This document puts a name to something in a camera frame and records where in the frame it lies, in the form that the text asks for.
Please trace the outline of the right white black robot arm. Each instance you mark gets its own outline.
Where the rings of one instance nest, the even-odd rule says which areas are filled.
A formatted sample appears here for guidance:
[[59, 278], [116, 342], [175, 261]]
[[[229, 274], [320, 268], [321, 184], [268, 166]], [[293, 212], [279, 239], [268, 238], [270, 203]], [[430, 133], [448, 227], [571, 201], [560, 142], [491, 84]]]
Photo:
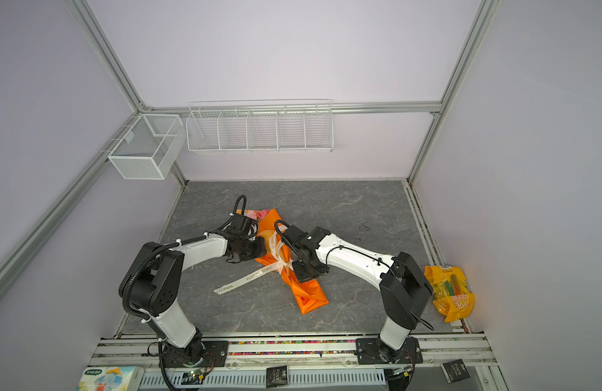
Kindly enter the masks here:
[[292, 268], [299, 282], [315, 280], [335, 267], [381, 293], [386, 319], [379, 339], [386, 348], [401, 349], [418, 324], [433, 328], [422, 319], [433, 289], [410, 254], [377, 253], [348, 243], [321, 227], [306, 232], [278, 220], [275, 228], [295, 256]]

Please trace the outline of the red pink fake rose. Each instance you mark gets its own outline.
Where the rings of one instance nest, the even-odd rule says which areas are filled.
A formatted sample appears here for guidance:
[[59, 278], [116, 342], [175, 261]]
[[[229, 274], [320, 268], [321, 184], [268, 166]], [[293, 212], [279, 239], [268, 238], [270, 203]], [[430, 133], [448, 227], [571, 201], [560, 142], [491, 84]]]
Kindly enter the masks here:
[[248, 218], [261, 222], [269, 215], [269, 213], [270, 210], [246, 210], [244, 214]]

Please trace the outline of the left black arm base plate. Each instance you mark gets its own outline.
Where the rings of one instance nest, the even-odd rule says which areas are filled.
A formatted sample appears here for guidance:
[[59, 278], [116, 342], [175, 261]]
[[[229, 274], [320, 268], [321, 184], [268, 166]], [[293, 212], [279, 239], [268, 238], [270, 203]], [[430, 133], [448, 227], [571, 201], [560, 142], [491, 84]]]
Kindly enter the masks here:
[[227, 340], [202, 340], [186, 348], [165, 343], [161, 360], [165, 368], [222, 368], [228, 351]]

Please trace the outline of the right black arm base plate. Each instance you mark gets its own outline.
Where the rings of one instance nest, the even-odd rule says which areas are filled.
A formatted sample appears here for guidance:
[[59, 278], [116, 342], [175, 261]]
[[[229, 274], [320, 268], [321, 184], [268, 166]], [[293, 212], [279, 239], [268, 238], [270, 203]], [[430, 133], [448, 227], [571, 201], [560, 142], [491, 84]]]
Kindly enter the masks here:
[[395, 350], [379, 337], [358, 338], [354, 350], [359, 364], [418, 364], [423, 362], [419, 341], [407, 337], [403, 345]]

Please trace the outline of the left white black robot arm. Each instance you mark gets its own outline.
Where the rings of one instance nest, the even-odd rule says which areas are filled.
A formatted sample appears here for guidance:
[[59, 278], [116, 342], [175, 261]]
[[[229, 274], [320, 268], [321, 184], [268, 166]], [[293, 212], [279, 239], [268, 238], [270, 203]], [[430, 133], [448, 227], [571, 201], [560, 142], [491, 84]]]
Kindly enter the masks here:
[[196, 363], [205, 354], [202, 334], [182, 310], [178, 292], [183, 272], [225, 257], [245, 262], [263, 257], [258, 222], [234, 213], [214, 231], [173, 243], [144, 244], [119, 286], [123, 310], [149, 325], [169, 350]]

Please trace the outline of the orange wrapping paper sheet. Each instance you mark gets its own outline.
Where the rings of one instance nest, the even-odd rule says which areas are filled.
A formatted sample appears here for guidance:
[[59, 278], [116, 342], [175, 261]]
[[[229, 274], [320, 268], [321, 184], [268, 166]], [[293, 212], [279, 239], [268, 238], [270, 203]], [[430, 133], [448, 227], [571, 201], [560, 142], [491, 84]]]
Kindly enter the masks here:
[[[259, 228], [257, 236], [259, 236], [259, 234], [266, 234], [267, 230], [274, 230], [276, 232], [275, 222], [280, 219], [281, 216], [275, 209], [270, 210], [269, 215], [266, 216], [266, 218], [261, 222], [258, 222]], [[278, 234], [277, 238], [283, 241], [283, 239], [281, 238], [281, 234], [277, 232], [276, 234]], [[267, 248], [268, 239], [265, 239], [265, 244]], [[292, 268], [292, 251], [285, 244], [282, 248], [282, 252], [283, 255], [290, 260], [291, 268], [289, 270], [283, 270], [281, 274], [279, 274], [276, 271], [271, 272], [269, 274], [277, 273], [281, 277], [282, 281], [290, 288], [291, 293], [293, 294], [301, 313], [308, 314], [314, 310], [328, 305], [329, 300], [317, 281], [312, 280], [307, 283], [299, 283], [297, 281], [297, 278], [294, 274], [294, 270]], [[257, 258], [256, 262], [265, 267], [266, 265], [275, 262], [275, 260], [270, 255], [266, 254], [263, 257]]]

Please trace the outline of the white ribbon strip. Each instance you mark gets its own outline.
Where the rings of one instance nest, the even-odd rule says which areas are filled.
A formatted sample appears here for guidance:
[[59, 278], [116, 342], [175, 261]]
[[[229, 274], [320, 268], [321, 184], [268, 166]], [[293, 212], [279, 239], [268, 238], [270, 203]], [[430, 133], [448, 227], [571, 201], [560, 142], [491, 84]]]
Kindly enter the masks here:
[[262, 239], [268, 239], [267, 254], [270, 255], [275, 262], [272, 262], [261, 269], [246, 275], [239, 280], [235, 280], [232, 283], [228, 283], [220, 288], [216, 288], [214, 293], [223, 295], [231, 292], [234, 289], [240, 288], [258, 278], [262, 277], [271, 272], [278, 272], [281, 274], [283, 270], [289, 270], [291, 268], [290, 260], [283, 255], [282, 248], [284, 243], [281, 239], [278, 239], [278, 234], [274, 230], [267, 230], [267, 233], [262, 235], [259, 234]]

